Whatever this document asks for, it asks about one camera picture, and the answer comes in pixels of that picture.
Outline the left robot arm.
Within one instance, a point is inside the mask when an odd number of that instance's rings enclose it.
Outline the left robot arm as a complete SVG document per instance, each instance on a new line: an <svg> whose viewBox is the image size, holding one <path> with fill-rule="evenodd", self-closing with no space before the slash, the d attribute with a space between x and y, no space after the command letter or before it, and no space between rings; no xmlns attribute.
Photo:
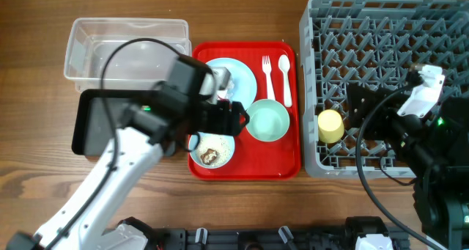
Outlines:
<svg viewBox="0 0 469 250"><path fill-rule="evenodd" d="M17 232L8 249L144 249L148 236L127 224L106 227L129 192L187 135L237 136L248 120L243 105L219 100L231 78L225 67L209 67L179 56L165 81L140 91L114 119L110 91L100 101L112 137L95 167L61 210L33 235Z"/></svg>

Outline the white napkin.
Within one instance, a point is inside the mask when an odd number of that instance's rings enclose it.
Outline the white napkin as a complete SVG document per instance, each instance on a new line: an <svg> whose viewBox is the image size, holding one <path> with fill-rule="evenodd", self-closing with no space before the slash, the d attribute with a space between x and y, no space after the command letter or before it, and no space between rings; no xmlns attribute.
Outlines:
<svg viewBox="0 0 469 250"><path fill-rule="evenodd" d="M234 94L234 87L235 87L235 84L233 80L230 80L226 87L225 99L230 100L232 98Z"/></svg>

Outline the yellow plastic cup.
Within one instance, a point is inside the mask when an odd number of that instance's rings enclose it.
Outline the yellow plastic cup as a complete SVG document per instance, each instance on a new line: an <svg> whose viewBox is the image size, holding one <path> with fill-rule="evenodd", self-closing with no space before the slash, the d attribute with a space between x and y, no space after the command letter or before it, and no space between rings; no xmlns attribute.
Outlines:
<svg viewBox="0 0 469 250"><path fill-rule="evenodd" d="M326 144L339 141L344 135L344 123L339 112L328 109L318 115L319 139Z"/></svg>

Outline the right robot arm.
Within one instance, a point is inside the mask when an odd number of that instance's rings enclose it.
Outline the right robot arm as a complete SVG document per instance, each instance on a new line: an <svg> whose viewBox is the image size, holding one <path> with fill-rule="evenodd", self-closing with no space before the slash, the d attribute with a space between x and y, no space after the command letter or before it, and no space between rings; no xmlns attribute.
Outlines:
<svg viewBox="0 0 469 250"><path fill-rule="evenodd" d="M349 120L358 142L383 140L416 176L414 208L422 231L447 249L468 247L468 99L447 98L430 124L398 114L407 87L347 86Z"/></svg>

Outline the white rice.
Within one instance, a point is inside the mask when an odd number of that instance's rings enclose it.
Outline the white rice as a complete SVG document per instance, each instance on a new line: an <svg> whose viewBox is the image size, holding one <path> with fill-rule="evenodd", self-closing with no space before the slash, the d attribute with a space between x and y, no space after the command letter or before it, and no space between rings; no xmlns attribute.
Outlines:
<svg viewBox="0 0 469 250"><path fill-rule="evenodd" d="M200 155L205 153L207 149L213 149L218 151L217 160L211 165L204 165L200 161ZM204 134L199 142L198 147L195 151L196 161L208 169L214 169L223 166L228 163L232 157L232 146L230 144L230 138L227 136L215 135L215 134Z"/></svg>

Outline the brown food scrap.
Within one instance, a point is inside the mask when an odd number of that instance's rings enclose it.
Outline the brown food scrap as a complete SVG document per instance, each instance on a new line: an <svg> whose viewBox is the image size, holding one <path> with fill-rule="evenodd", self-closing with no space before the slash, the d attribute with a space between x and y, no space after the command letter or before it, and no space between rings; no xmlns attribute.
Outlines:
<svg viewBox="0 0 469 250"><path fill-rule="evenodd" d="M213 150L213 149L207 149L207 151L205 153L202 153L200 155L200 161L204 164L204 165L211 165L212 163L214 163L218 158L218 151L217 150Z"/></svg>

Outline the light blue small bowl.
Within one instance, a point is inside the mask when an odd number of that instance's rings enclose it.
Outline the light blue small bowl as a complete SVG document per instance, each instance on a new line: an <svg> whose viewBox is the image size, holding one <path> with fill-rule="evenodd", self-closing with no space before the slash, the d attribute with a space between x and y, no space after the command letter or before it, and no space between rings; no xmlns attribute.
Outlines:
<svg viewBox="0 0 469 250"><path fill-rule="evenodd" d="M235 153L233 136L199 133L188 139L190 158L204 169L219 169L225 166Z"/></svg>

